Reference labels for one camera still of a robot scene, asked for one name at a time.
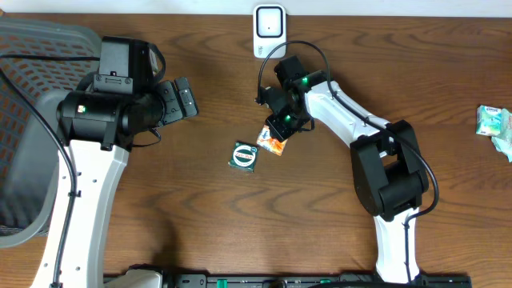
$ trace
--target wooden table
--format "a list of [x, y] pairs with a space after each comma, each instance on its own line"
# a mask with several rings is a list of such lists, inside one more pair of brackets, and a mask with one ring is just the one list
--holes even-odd
[[[261, 151], [253, 174], [227, 165], [270, 111], [254, 103], [261, 60], [250, 16], [12, 14], [155, 43], [166, 78], [187, 76], [200, 116], [135, 150], [110, 220], [105, 273], [135, 263], [212, 274], [339, 274], [374, 268], [374, 223], [354, 192], [349, 150], [323, 124]], [[415, 128], [441, 200], [418, 221], [427, 273], [468, 273], [474, 287], [512, 286], [512, 165], [474, 133], [478, 105], [512, 108], [512, 20], [288, 17], [289, 39], [326, 52], [349, 96]], [[307, 69], [324, 65], [290, 46]], [[270, 62], [265, 85], [276, 85]], [[148, 135], [138, 142], [150, 141]], [[430, 204], [432, 191], [423, 201]], [[44, 238], [0, 251], [0, 286], [28, 286]]]

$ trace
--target white wall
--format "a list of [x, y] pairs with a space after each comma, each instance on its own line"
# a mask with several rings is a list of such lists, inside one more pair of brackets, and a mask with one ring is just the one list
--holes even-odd
[[[511, 0], [277, 0], [290, 15], [512, 17]], [[0, 0], [5, 12], [252, 14], [255, 0]]]

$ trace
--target green connector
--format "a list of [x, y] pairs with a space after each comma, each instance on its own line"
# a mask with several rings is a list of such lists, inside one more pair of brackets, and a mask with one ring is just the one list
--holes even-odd
[[227, 280], [217, 280], [217, 288], [227, 288]]

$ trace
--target snack packet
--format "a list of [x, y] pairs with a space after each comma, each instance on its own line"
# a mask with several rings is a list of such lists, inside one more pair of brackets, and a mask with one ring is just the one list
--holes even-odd
[[267, 125], [263, 126], [262, 132], [260, 132], [258, 136], [258, 140], [256, 141], [256, 144], [260, 145], [261, 147], [267, 149], [268, 151], [281, 156], [282, 151], [285, 149], [286, 142], [288, 140], [285, 140], [283, 142], [278, 141], [275, 138], [272, 138], [270, 136], [270, 129]]
[[501, 129], [498, 136], [492, 137], [496, 150], [504, 153], [509, 162], [512, 162], [512, 114], [507, 109], [502, 109]]
[[502, 128], [502, 110], [481, 105], [477, 109], [477, 134], [498, 136]]

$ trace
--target power cord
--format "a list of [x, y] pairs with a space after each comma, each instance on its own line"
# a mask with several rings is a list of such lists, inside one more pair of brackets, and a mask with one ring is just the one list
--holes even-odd
[[418, 151], [416, 151], [416, 149], [407, 140], [405, 140], [404, 138], [396, 135], [395, 133], [393, 133], [393, 132], [391, 132], [389, 130], [386, 130], [385, 128], [380, 127], [379, 125], [373, 123], [372, 121], [369, 120], [368, 117], [364, 117], [363, 115], [361, 115], [359, 112], [357, 112], [352, 107], [347, 105], [338, 96], [338, 93], [336, 93], [336, 91], [334, 91], [334, 89], [333, 89], [333, 87], [331, 85], [329, 61], [327, 60], [327, 57], [323, 53], [323, 51], [320, 48], [318, 48], [315, 44], [312, 44], [312, 43], [307, 42], [307, 41], [302, 41], [302, 40], [292, 40], [292, 41], [284, 42], [284, 43], [281, 43], [281, 44], [277, 45], [268, 54], [268, 56], [266, 56], [265, 60], [262, 63], [262, 66], [261, 66], [261, 68], [259, 70], [259, 75], [258, 75], [258, 99], [260, 99], [260, 89], [259, 89], [259, 87], [262, 84], [262, 75], [263, 75], [263, 70], [265, 68], [265, 64], [268, 62], [268, 60], [270, 59], [270, 56], [275, 51], [277, 51], [279, 48], [281, 48], [281, 47], [283, 47], [285, 45], [289, 45], [289, 44], [304, 44], [304, 45], [312, 47], [317, 52], [319, 52], [320, 55], [322, 56], [322, 59], [323, 59], [324, 63], [326, 64], [327, 86], [329, 87], [329, 92], [332, 94], [333, 98], [335, 98], [336, 101], [338, 101], [343, 106], [343, 108], [347, 109], [349, 112], [351, 112], [357, 118], [361, 119], [364, 123], [366, 123], [367, 125], [372, 126], [373, 128], [377, 129], [379, 132], [384, 134], [385, 136], [394, 139], [396, 142], [402, 144], [402, 146], [404, 146], [405, 148], [410, 150], [410, 152], [413, 154], [413, 156], [415, 156], [416, 159], [419, 160], [420, 163], [425, 167], [426, 172], [430, 176], [430, 180], [432, 181], [432, 187], [434, 188], [434, 200], [432, 201], [432, 204], [430, 204], [430, 206], [428, 208], [426, 208], [426, 209], [424, 209], [424, 210], [422, 210], [420, 212], [417, 212], [416, 214], [409, 215], [406, 218], [406, 220], [404, 221], [404, 223], [403, 223], [404, 231], [405, 231], [405, 234], [406, 234], [406, 239], [405, 239], [406, 240], [406, 248], [405, 248], [406, 249], [406, 262], [405, 262], [405, 265], [406, 265], [407, 278], [409, 280], [409, 283], [411, 283], [412, 279], [411, 279], [411, 276], [410, 276], [410, 268], [409, 268], [409, 228], [410, 228], [409, 227], [409, 222], [410, 222], [410, 220], [412, 220], [414, 218], [417, 218], [417, 217], [420, 217], [420, 216], [423, 216], [425, 214], [430, 213], [432, 210], [434, 210], [434, 208], [438, 204], [438, 202], [439, 202], [439, 185], [438, 185], [438, 180], [436, 179], [436, 177], [434, 175], [434, 172], [432, 171], [432, 169], [430, 168], [430, 166], [426, 162], [426, 160], [420, 155], [420, 153]]
[[[24, 54], [7, 54], [0, 55], [0, 59], [18, 58], [18, 59], [32, 59], [32, 60], [51, 60], [51, 61], [98, 61], [98, 57], [53, 57], [53, 56], [38, 56], [38, 55], [24, 55]], [[23, 96], [22, 92], [9, 80], [3, 70], [0, 68], [0, 78], [7, 84], [9, 88], [16, 93], [17, 96], [22, 100], [25, 107], [32, 113], [32, 115], [41, 123], [42, 128], [50, 135], [52, 141], [57, 146], [57, 149], [62, 154], [64, 162], [67, 165], [67, 169], [70, 172], [71, 190], [69, 193], [70, 200], [67, 204], [66, 217], [64, 218], [64, 225], [62, 228], [61, 238], [58, 243], [57, 256], [55, 258], [55, 268], [53, 282], [50, 287], [57, 288], [61, 287], [59, 282], [59, 276], [61, 272], [62, 255], [64, 252], [64, 246], [66, 245], [67, 233], [70, 228], [71, 215], [73, 213], [74, 200], [77, 195], [77, 173], [71, 162], [70, 156], [64, 149], [64, 145], [58, 139], [56, 133], [51, 129], [50, 124], [44, 119], [44, 117], [35, 109], [30, 101]]]

